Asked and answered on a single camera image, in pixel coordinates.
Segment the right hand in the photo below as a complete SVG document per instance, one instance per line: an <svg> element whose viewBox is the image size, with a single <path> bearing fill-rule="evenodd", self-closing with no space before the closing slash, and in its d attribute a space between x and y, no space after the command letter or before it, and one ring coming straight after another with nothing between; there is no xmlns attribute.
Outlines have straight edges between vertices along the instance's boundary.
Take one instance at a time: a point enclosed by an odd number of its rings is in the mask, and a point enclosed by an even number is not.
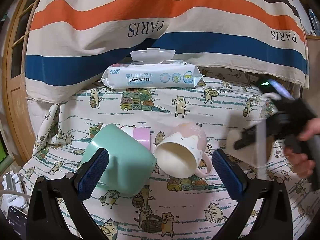
<svg viewBox="0 0 320 240"><path fill-rule="evenodd" d="M307 141L314 135L319 135L319 118L309 120L297 139L299 141ZM309 178L313 174L316 163L313 160L309 160L306 154L296 153L292 148L285 147L284 155L293 165L294 172L298 174L300 178Z"/></svg>

